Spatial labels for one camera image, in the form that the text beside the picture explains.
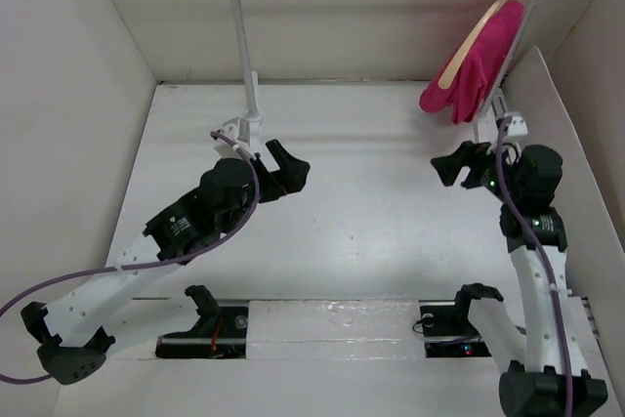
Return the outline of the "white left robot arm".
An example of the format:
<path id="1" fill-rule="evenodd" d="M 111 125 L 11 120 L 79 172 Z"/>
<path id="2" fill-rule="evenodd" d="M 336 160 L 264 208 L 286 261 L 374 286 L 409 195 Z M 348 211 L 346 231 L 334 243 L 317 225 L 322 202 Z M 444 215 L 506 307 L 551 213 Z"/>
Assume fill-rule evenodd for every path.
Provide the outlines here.
<path id="1" fill-rule="evenodd" d="M 277 168 L 260 154 L 224 138 L 235 152 L 220 158 L 196 188 L 152 217 L 140 235 L 106 268 L 85 271 L 86 282 L 60 299 L 31 302 L 21 309 L 46 379 L 67 386 L 101 368 L 129 346 L 113 316 L 158 280 L 228 242 L 258 205 L 303 190 L 309 162 L 294 157 L 278 140 L 266 143 Z"/>

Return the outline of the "pink trousers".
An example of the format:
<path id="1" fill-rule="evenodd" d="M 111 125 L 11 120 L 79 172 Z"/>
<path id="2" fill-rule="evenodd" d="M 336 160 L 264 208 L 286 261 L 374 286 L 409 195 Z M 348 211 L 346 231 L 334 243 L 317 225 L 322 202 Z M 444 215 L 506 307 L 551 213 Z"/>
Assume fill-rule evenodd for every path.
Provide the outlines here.
<path id="1" fill-rule="evenodd" d="M 523 18 L 523 3 L 507 1 L 487 22 L 468 55 L 463 60 L 451 86 L 438 85 L 450 60 L 431 81 L 419 99 L 419 106 L 428 113 L 452 107 L 452 123 L 471 122 L 494 84 L 507 58 Z"/>

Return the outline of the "beige wooden hanger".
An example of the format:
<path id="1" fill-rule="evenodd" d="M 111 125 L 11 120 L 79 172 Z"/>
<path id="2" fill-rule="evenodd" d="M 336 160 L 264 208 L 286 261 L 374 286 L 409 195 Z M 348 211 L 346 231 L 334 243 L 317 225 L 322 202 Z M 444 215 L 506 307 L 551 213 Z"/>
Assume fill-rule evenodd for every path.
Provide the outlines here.
<path id="1" fill-rule="evenodd" d="M 490 19 L 504 6 L 506 2 L 509 0 L 495 0 L 495 2 L 486 10 L 483 16 L 479 19 L 479 21 L 475 24 L 471 32 L 465 38 L 463 43 L 456 50 L 453 57 L 448 62 L 446 68 L 440 75 L 440 78 L 437 82 L 438 86 L 447 90 L 453 84 L 453 81 L 458 74 L 460 67 L 462 66 L 465 58 L 468 56 L 475 42 L 479 38 L 479 35 L 486 27 Z"/>

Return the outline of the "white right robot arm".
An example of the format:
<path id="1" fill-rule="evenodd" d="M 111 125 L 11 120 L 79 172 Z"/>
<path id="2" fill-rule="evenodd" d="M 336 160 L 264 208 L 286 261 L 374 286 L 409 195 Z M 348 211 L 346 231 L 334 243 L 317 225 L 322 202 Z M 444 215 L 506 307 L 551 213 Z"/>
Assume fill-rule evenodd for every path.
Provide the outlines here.
<path id="1" fill-rule="evenodd" d="M 508 316 L 502 294 L 480 283 L 456 293 L 451 320 L 476 330 L 500 371 L 498 394 L 507 416 L 591 416 L 607 401 L 604 380 L 591 375 L 577 342 L 565 279 L 568 247 L 563 220 L 552 202 L 563 160 L 542 145 L 525 147 L 509 163 L 504 149 L 462 143 L 431 161 L 441 182 L 486 188 L 502 203 L 499 226 L 521 291 L 525 326 Z"/>

